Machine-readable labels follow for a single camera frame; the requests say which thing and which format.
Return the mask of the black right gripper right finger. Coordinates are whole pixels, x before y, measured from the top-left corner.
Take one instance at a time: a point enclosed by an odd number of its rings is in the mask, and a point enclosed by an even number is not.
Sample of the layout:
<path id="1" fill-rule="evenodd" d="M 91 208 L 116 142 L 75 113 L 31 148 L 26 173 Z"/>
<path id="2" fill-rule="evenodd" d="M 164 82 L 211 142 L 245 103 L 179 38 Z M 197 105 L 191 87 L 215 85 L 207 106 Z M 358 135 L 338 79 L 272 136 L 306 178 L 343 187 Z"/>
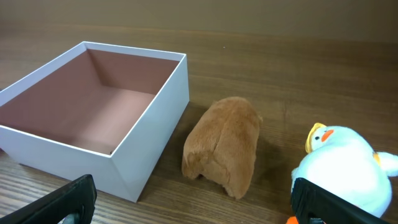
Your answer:
<path id="1" fill-rule="evenodd" d="M 382 215 L 392 200 L 387 177 L 342 177 L 292 182 L 291 223 L 384 223 Z"/>

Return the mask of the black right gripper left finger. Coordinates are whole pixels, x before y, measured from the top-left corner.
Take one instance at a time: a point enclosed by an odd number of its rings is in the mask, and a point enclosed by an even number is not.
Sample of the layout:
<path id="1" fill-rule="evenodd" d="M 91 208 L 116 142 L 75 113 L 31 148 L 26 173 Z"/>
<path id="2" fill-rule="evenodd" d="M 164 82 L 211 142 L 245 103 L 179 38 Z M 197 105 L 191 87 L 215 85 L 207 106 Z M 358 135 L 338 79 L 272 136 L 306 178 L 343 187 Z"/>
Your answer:
<path id="1" fill-rule="evenodd" d="M 1 218 L 1 224 L 90 224 L 97 191 L 93 176 L 85 174 L 44 197 Z"/>

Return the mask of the white plush duck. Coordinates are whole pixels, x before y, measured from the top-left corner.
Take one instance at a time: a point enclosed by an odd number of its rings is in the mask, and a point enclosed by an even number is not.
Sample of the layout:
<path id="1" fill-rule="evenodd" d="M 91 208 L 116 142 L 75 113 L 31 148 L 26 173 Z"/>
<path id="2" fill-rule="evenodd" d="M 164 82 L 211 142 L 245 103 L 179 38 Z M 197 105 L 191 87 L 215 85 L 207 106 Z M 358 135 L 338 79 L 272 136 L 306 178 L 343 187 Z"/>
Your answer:
<path id="1" fill-rule="evenodd" d="M 377 152 L 355 130 L 315 123 L 305 141 L 307 155 L 294 168 L 304 178 L 360 209 L 382 217 L 392 200 L 390 177 L 397 176 L 397 156 Z"/>

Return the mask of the brown plush toy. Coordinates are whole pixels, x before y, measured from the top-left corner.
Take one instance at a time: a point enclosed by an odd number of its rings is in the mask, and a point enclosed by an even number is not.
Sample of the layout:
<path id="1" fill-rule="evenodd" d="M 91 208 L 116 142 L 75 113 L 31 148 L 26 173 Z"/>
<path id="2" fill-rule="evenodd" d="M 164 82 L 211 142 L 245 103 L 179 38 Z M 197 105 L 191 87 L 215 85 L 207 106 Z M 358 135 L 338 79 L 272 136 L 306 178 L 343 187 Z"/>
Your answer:
<path id="1" fill-rule="evenodd" d="M 245 98 L 214 102 L 202 115 L 183 146 L 182 174 L 199 175 L 222 185 L 241 199 L 251 184 L 262 118 Z"/>

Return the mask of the white cardboard box pink inside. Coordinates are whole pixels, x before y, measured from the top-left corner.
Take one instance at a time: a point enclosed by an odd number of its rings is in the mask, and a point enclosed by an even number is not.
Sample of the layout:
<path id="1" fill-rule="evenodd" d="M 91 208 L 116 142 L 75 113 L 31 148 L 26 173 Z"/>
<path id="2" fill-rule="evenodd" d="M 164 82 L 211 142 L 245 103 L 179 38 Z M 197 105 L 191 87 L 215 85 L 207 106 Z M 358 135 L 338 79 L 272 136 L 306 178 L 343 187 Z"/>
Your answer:
<path id="1" fill-rule="evenodd" d="M 1 149 L 136 202 L 188 102 L 185 54 L 84 41 L 1 92 Z"/>

